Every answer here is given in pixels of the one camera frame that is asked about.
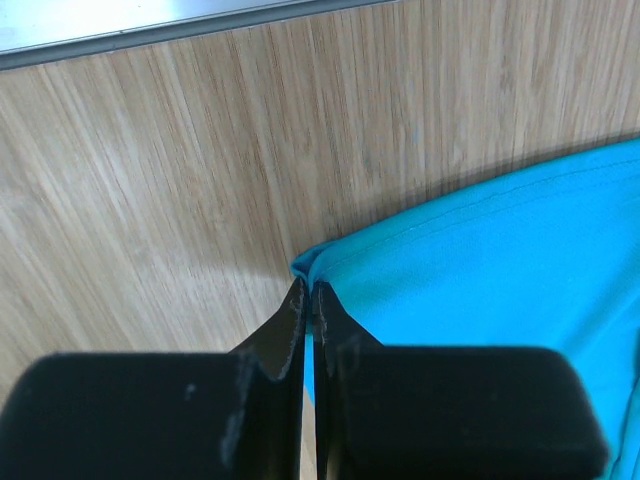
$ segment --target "turquoise fabric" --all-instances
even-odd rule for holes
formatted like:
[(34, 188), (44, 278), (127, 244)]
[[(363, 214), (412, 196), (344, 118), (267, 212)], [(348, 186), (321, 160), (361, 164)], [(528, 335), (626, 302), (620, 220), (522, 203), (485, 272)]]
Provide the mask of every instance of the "turquoise fabric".
[(604, 478), (640, 478), (639, 159), (634, 140), (506, 175), (319, 245), (292, 270), (329, 282), (387, 345), (564, 353), (609, 442)]

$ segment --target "wood grain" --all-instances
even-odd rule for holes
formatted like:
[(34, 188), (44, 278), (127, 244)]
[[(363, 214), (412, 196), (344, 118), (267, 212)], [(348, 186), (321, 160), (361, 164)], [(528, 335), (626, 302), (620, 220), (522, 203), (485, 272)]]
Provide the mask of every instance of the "wood grain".
[(52, 351), (228, 349), (306, 248), (634, 136), (638, 45), (636, 1), (414, 0), (1, 73), (0, 402)]

